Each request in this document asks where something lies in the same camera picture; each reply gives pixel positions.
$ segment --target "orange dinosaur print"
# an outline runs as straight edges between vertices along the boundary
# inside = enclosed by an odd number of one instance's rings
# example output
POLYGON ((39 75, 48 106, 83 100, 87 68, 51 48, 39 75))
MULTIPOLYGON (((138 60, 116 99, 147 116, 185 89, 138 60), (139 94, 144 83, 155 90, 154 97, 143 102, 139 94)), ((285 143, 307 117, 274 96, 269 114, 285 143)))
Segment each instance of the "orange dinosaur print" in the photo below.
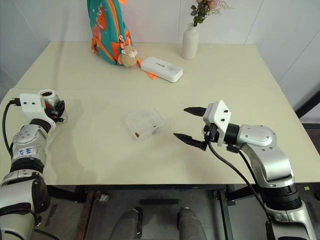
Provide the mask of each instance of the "orange dinosaur print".
POLYGON ((92 34, 93 34, 93 37, 91 40, 91 50, 94 54, 96 53, 95 46, 97 46, 98 50, 100 48, 95 37, 97 37, 99 39, 99 41, 101 42, 101 40, 102 40, 101 31, 105 31, 107 28, 106 14, 105 14, 104 7, 102 6, 102 3, 99 6, 99 11, 96 14, 95 20, 96 20, 96 24, 91 29, 92 34))

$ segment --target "metal bar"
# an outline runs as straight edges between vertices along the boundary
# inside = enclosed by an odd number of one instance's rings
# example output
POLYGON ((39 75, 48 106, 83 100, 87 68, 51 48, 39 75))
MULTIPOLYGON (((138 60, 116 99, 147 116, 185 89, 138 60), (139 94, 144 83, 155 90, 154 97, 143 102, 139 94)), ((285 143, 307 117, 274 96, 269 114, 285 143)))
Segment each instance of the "metal bar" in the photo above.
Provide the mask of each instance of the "metal bar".
MULTIPOLYGON (((232 193, 232 192, 234 192, 235 191, 235 185, 233 185, 233 184, 228 184, 227 186, 226 186, 226 198, 228 199, 228 195, 229 195, 229 193, 232 193)), ((228 206, 234 206, 234 205, 236 205, 236 201, 235 200, 228 200, 228 206)))
MULTIPOLYGON (((253 189, 256 193, 260 192, 259 187, 257 185, 252 184, 251 186, 253 187, 253 189)), ((227 193, 227 200, 232 201, 232 200, 236 200, 236 199, 241 199, 241 198, 249 197, 252 194, 253 193, 252 193, 251 189, 248 186, 245 186, 245 187, 240 188, 238 190, 228 192, 227 193)))
POLYGON ((225 184, 133 184, 133 185, 85 185, 84 190, 180 190, 180 189, 204 189, 225 190, 225 184))
POLYGON ((65 199, 74 201, 77 203, 84 203, 86 201, 86 194, 78 194, 73 191, 67 191, 61 189, 59 187, 47 185, 48 193, 50 197, 57 198, 57 199, 65 199))
POLYGON ((180 203, 179 198, 155 198, 155 199, 140 199, 140 205, 176 205, 180 203))
POLYGON ((232 227, 231 227, 230 216, 229 216, 229 211, 228 211, 226 192, 224 190, 219 190, 219 191, 217 191, 217 196, 218 196, 219 202, 220 202, 225 239, 226 240, 233 240, 234 236, 232 234, 232 227))
POLYGON ((305 129, 320 129, 320 123, 302 123, 305 129))
POLYGON ((85 186, 84 185, 76 185, 74 192, 76 194, 84 194, 85 193, 85 186))
POLYGON ((83 208, 83 213, 82 213, 80 224, 79 224, 79 229, 76 235, 76 240, 86 239, 86 234, 89 226, 92 208, 95 202, 95 197, 96 197, 96 191, 89 191, 87 193, 86 201, 83 208))
POLYGON ((313 95, 305 104, 299 107, 298 110, 295 111, 295 114, 300 119, 319 103, 320 103, 320 90, 315 95, 313 95))

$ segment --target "stuffed bear keychain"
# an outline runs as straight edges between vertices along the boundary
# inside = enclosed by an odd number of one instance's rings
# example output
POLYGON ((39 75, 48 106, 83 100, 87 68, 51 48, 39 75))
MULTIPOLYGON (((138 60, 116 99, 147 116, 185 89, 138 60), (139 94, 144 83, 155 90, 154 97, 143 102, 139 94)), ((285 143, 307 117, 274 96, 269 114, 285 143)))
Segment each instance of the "stuffed bear keychain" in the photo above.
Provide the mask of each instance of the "stuffed bear keychain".
POLYGON ((118 57, 118 63, 125 67, 131 67, 137 63, 139 59, 138 51, 131 45, 127 45, 121 50, 118 57))

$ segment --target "plastic box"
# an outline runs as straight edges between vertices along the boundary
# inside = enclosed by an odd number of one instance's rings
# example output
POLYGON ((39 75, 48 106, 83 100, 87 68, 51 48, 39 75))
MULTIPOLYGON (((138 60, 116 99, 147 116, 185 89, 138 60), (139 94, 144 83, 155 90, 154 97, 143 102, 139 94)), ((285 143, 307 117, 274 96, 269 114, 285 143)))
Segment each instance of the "plastic box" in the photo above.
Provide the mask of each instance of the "plastic box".
POLYGON ((165 124, 156 110, 149 108, 128 114, 125 118, 125 123, 139 141, 156 134, 165 124))

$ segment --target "metal table frame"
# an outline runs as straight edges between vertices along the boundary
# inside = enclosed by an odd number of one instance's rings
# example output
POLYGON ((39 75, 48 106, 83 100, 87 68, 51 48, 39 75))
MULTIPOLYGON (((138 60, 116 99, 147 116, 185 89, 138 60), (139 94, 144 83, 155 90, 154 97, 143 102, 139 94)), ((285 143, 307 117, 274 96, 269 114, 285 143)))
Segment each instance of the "metal table frame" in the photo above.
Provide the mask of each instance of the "metal table frame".
POLYGON ((84 203, 82 216, 76 240, 85 240, 89 226, 91 212, 95 201, 100 198, 101 190, 183 190, 202 189, 213 191, 215 199, 219 200, 226 240, 233 240, 232 226, 228 205, 235 205, 234 201, 228 204, 227 195, 232 186, 226 184, 156 184, 156 185, 77 185, 75 191, 67 191, 57 186, 48 185, 49 195, 53 198, 65 199, 76 203, 84 203))

